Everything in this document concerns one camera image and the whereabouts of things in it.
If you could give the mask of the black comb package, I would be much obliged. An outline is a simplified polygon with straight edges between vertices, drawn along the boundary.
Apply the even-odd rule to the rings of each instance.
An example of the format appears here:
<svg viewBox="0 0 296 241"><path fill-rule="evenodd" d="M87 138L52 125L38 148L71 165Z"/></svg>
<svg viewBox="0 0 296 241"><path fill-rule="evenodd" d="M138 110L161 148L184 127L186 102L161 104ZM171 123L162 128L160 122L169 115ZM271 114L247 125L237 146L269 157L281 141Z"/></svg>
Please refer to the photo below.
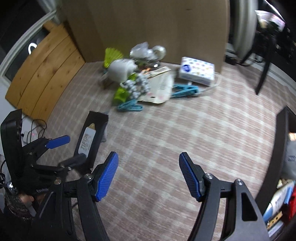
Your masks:
<svg viewBox="0 0 296 241"><path fill-rule="evenodd" d="M93 166L99 146L106 139L108 114L90 111L83 125L74 155L84 154L89 166Z"/></svg>

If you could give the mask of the teal plastic clip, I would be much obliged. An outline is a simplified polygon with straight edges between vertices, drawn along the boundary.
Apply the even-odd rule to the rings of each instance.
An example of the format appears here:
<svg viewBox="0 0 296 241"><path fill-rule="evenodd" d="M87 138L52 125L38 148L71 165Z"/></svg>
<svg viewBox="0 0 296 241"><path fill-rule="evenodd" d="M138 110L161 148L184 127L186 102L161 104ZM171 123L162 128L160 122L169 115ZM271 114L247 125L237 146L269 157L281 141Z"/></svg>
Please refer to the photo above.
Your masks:
<svg viewBox="0 0 296 241"><path fill-rule="evenodd" d="M120 104L117 107L118 111L142 111L144 107L137 103L136 99L132 99Z"/></svg>

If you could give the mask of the white electric device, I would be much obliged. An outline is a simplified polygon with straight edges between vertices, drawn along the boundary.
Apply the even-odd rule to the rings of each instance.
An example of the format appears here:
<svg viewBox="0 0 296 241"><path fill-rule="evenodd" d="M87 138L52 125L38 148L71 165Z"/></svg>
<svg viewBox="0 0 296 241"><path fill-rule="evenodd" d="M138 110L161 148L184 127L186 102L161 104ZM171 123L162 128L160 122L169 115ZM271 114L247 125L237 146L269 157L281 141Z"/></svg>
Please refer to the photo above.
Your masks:
<svg viewBox="0 0 296 241"><path fill-rule="evenodd" d="M116 83L123 83L128 80L137 69L135 61L132 59L117 59L114 60L108 68L108 78Z"/></svg>

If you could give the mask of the blue clothespin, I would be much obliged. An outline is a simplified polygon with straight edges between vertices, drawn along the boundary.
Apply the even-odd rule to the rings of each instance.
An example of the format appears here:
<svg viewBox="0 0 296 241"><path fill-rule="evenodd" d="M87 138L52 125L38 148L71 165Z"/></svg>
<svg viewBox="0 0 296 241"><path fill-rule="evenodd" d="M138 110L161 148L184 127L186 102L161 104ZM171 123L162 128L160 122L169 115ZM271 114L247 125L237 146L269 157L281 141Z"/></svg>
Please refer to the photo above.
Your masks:
<svg viewBox="0 0 296 241"><path fill-rule="evenodd" d="M195 85L174 84L171 98L191 97L199 93L199 87Z"/></svg>

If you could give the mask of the white tissue pack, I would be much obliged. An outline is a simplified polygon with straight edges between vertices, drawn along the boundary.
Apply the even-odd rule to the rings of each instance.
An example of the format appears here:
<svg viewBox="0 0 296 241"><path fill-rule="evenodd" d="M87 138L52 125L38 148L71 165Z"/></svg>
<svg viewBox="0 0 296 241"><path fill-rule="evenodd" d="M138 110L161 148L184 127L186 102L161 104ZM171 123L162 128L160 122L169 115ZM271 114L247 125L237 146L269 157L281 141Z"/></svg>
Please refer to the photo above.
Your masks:
<svg viewBox="0 0 296 241"><path fill-rule="evenodd" d="M178 78L210 86L215 78L215 65L191 57L182 57Z"/></svg>

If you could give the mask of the red pouch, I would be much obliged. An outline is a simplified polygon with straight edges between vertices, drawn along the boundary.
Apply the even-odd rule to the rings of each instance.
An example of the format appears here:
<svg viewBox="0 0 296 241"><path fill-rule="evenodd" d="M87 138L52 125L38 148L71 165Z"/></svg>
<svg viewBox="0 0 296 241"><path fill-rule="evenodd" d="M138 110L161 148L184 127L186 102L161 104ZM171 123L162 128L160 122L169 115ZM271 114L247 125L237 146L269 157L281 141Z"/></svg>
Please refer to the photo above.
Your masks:
<svg viewBox="0 0 296 241"><path fill-rule="evenodd" d="M296 187L294 187L287 209L287 223L289 223L296 213Z"/></svg>

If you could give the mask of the white blue bottle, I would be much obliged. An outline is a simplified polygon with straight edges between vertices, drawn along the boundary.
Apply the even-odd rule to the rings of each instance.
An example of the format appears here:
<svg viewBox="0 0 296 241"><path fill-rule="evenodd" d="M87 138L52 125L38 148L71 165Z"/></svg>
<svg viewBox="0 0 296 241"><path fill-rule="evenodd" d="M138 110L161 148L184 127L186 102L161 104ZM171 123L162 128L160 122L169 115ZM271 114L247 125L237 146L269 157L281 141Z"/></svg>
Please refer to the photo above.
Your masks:
<svg viewBox="0 0 296 241"><path fill-rule="evenodd" d="M263 220L267 224L272 217L286 204L288 205L292 196L293 189L295 187L295 180L288 182L286 185L280 187L272 197L265 213L263 214Z"/></svg>

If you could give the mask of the black storage box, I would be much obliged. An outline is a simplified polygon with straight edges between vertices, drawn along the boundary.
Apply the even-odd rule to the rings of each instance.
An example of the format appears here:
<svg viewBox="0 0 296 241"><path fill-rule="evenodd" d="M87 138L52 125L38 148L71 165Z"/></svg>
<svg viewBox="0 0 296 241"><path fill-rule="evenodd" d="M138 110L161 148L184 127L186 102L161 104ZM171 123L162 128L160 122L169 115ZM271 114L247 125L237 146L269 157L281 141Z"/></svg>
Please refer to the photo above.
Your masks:
<svg viewBox="0 0 296 241"><path fill-rule="evenodd" d="M290 132L295 132L295 113L288 106L285 106L276 116L273 152L263 184L255 198L261 213L266 211L277 190L276 187L281 178ZM278 228L270 237L270 240L295 240L295 215L287 223L287 209L288 206L284 208L283 212L283 227Z"/></svg>

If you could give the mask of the green plastic wrapper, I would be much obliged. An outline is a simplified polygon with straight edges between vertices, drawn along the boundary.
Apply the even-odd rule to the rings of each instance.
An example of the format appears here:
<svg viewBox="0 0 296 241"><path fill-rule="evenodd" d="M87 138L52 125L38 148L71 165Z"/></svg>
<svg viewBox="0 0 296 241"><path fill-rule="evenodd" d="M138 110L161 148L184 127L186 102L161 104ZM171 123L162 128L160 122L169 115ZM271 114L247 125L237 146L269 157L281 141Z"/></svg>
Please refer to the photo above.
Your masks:
<svg viewBox="0 0 296 241"><path fill-rule="evenodd" d="M130 99L137 98L136 97L136 95L138 94L137 82L136 82L137 76L138 76L137 73L133 73L128 77L128 80L120 84L120 87L117 89L112 99L113 106L118 106Z"/></svg>

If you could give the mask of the pine wood board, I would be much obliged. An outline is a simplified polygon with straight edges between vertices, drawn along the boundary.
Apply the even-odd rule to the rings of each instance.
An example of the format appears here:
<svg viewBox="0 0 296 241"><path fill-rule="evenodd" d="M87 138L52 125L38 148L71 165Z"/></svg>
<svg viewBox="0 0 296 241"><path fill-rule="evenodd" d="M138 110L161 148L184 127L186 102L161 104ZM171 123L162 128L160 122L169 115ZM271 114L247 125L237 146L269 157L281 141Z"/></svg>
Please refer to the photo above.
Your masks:
<svg viewBox="0 0 296 241"><path fill-rule="evenodd" d="M5 99L30 118L47 121L85 61L64 24L47 21L43 28L49 34L17 71Z"/></svg>

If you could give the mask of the grey bead massager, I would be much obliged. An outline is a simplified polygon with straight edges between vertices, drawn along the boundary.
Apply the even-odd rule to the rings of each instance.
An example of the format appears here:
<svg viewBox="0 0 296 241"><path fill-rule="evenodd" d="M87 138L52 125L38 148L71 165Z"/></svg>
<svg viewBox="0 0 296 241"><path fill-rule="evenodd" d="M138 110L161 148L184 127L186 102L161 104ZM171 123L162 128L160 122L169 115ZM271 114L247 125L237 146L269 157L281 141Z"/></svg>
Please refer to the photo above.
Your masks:
<svg viewBox="0 0 296 241"><path fill-rule="evenodd" d="M135 79L121 83L120 86L128 93L129 99L138 99L151 90L147 76L141 73L136 74Z"/></svg>

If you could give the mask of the white printed sachet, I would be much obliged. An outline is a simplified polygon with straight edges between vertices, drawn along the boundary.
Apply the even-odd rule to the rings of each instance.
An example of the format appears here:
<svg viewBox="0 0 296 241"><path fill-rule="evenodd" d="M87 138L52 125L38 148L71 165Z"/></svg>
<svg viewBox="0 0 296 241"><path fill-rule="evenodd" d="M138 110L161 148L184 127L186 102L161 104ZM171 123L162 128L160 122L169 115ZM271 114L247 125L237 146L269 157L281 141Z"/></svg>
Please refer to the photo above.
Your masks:
<svg viewBox="0 0 296 241"><path fill-rule="evenodd" d="M137 100L162 104L171 98L174 85L174 73L171 68L163 66L146 74L148 78L148 93L141 95Z"/></svg>

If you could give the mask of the clear plastic bag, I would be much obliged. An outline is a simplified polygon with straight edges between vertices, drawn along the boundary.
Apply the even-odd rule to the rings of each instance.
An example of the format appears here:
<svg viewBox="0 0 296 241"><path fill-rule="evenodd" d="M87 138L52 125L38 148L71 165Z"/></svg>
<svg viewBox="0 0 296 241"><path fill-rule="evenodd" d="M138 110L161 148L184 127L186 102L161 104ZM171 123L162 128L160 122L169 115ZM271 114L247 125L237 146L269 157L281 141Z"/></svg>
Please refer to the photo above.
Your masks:
<svg viewBox="0 0 296 241"><path fill-rule="evenodd" d="M149 49L148 42L143 42L132 47L129 57L132 59L153 60L155 58L155 54L152 49Z"/></svg>

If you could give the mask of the tape roll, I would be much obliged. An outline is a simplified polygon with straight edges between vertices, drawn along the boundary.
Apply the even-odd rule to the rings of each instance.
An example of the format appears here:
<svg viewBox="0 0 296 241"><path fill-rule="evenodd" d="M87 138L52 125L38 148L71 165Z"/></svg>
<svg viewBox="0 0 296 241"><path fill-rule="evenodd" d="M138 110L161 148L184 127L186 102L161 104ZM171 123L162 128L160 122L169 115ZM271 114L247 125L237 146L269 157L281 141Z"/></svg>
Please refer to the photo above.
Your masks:
<svg viewBox="0 0 296 241"><path fill-rule="evenodd" d="M160 45L156 45L152 48L156 60L162 60L166 56L166 48Z"/></svg>

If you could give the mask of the wooden cabinet panel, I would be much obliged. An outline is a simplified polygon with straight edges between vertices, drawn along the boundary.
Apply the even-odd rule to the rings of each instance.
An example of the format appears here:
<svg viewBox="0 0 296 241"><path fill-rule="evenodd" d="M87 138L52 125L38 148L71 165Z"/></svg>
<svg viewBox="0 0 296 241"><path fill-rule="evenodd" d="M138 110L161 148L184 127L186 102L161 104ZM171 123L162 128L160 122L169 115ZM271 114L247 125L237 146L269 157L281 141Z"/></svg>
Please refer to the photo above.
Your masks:
<svg viewBox="0 0 296 241"><path fill-rule="evenodd" d="M114 47L125 56L137 44L165 47L165 62L193 57L222 69L229 36L229 1L62 1L86 62Z"/></svg>

